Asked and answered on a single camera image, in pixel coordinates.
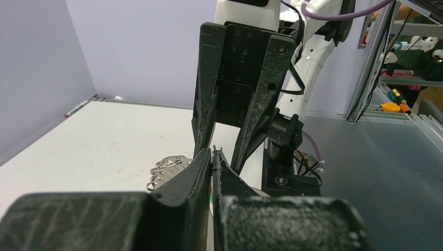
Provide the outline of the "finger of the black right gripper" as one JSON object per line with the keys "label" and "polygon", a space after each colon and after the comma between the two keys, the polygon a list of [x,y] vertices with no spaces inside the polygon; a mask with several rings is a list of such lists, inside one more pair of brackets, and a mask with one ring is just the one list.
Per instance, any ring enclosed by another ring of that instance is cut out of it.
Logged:
{"label": "finger of the black right gripper", "polygon": [[271,34],[264,54],[258,84],[238,134],[231,161],[240,175],[246,160],[266,139],[272,123],[278,92],[291,63],[297,43],[286,35]]}
{"label": "finger of the black right gripper", "polygon": [[226,27],[205,22],[200,27],[199,60],[195,86],[193,118],[194,153],[208,148],[216,122],[217,78],[222,59]]}

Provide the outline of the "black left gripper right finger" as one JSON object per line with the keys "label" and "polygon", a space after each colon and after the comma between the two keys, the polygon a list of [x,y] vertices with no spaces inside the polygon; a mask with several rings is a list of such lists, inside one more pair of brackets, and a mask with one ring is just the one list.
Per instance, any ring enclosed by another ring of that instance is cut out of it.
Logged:
{"label": "black left gripper right finger", "polygon": [[363,220],[347,201],[263,197],[213,150],[216,250],[370,250]]}

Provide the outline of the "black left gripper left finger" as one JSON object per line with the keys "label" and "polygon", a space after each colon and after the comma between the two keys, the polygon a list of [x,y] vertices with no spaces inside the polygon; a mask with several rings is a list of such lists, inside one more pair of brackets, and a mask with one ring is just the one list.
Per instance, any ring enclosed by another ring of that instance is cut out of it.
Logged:
{"label": "black left gripper left finger", "polygon": [[1,220],[1,250],[206,250],[212,153],[151,193],[29,193]]}

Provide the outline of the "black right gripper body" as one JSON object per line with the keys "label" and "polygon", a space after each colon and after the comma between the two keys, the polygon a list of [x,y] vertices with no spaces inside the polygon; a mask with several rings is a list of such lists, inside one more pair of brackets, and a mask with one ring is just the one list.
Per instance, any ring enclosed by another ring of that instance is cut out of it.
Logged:
{"label": "black right gripper body", "polygon": [[258,85],[270,34],[229,24],[226,29],[217,86],[218,123],[240,127]]}

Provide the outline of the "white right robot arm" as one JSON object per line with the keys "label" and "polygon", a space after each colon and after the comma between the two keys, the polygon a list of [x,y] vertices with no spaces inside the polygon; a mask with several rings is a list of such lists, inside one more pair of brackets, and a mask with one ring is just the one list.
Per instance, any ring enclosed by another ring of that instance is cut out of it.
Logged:
{"label": "white right robot arm", "polygon": [[216,123],[240,129],[231,167],[240,173],[269,140],[269,159],[290,165],[308,100],[326,60],[346,40],[354,1],[218,1],[200,26],[192,130],[194,154]]}

